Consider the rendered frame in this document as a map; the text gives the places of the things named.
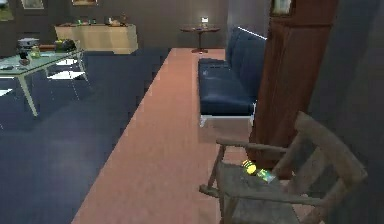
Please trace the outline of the green blue small box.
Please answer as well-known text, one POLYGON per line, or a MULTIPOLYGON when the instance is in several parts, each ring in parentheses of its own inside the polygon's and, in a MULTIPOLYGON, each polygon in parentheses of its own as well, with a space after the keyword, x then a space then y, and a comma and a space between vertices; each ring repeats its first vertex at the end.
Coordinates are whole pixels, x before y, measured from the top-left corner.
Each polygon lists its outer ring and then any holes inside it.
POLYGON ((271 183, 276 178, 274 174, 272 174, 271 172, 265 169, 260 169, 257 172, 257 176, 261 178, 263 181, 265 181, 266 183, 271 183))

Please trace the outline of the tall brown wooden cabinet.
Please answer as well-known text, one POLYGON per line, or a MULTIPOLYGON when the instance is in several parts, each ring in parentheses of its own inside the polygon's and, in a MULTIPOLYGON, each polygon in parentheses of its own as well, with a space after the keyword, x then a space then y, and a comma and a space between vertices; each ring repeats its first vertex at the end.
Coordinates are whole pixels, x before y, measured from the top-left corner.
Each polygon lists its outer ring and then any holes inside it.
POLYGON ((339 0, 293 0, 286 16, 269 10, 264 65, 251 143, 287 147, 308 108, 339 0))

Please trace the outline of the dark round pot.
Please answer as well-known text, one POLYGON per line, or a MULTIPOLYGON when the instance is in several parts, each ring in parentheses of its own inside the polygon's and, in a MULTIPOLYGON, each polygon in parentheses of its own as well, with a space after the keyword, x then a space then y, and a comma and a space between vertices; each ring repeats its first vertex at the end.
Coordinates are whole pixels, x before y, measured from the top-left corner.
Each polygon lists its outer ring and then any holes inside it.
POLYGON ((65 52, 76 50, 76 44, 72 39, 65 39, 62 42, 62 48, 65 52))

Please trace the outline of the round dark side table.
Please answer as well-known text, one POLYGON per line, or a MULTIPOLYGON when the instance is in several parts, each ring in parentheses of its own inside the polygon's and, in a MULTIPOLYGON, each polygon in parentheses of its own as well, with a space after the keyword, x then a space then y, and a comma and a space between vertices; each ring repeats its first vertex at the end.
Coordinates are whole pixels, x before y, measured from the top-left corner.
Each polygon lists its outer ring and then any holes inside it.
POLYGON ((182 32, 187 32, 187 33, 196 33, 198 35, 198 47, 193 49, 191 53, 208 53, 207 49, 204 49, 202 47, 202 34, 203 33, 215 33, 218 32, 220 28, 197 28, 197 27, 192 27, 192 28, 180 28, 180 31, 182 32))

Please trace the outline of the glass top dining table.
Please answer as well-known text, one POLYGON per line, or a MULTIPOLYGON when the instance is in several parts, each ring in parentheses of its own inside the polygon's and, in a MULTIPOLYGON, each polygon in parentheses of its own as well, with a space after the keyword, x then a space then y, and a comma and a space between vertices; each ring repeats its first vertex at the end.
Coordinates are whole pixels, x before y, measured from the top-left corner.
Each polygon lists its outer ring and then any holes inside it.
POLYGON ((38 112, 33 102, 33 98, 30 95, 25 77, 40 70, 48 73, 48 68, 50 66, 56 65, 59 62, 67 59, 77 58, 77 63, 79 64, 81 75, 85 80, 88 80, 82 62, 82 56, 83 50, 73 50, 70 52, 47 51, 43 52, 39 58, 33 59, 28 56, 26 58, 27 64, 21 64, 21 58, 19 56, 7 57, 0 59, 0 78, 14 77, 18 80, 32 114, 37 116, 38 112))

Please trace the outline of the silver toaster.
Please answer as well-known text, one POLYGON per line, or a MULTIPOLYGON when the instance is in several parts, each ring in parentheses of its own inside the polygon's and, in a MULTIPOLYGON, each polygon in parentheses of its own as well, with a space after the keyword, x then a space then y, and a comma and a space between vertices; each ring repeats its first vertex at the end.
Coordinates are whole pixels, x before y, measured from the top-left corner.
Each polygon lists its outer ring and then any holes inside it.
POLYGON ((37 38, 22 38, 18 40, 18 47, 19 48, 32 48, 33 46, 39 45, 40 40, 37 38))

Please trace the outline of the pale wooden sideboard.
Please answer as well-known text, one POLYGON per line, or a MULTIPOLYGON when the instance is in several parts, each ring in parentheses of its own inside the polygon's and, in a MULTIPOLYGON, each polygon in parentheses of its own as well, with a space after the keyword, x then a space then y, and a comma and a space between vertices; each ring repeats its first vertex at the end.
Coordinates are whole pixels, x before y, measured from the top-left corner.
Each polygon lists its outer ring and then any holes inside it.
POLYGON ((115 54, 131 54, 136 51, 138 38, 136 26, 69 25, 56 26, 58 39, 78 41, 86 51, 110 51, 115 54))

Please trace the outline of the yellow green striped ball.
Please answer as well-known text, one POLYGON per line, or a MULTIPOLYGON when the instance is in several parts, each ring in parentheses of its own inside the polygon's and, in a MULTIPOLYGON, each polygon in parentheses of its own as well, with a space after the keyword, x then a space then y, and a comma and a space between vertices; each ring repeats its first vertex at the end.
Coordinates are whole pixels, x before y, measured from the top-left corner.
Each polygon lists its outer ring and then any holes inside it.
POLYGON ((244 160, 242 166, 249 175, 253 175, 257 171, 257 166, 250 160, 244 160))

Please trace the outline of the dark blue sofa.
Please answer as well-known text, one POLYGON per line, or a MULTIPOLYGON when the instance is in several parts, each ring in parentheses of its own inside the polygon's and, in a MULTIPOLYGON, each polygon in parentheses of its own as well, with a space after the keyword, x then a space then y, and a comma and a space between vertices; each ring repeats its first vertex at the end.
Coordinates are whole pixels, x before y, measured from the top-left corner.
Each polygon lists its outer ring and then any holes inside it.
POLYGON ((266 37, 235 27, 224 60, 199 59, 201 127, 208 119, 249 119, 253 123, 266 40, 266 37))

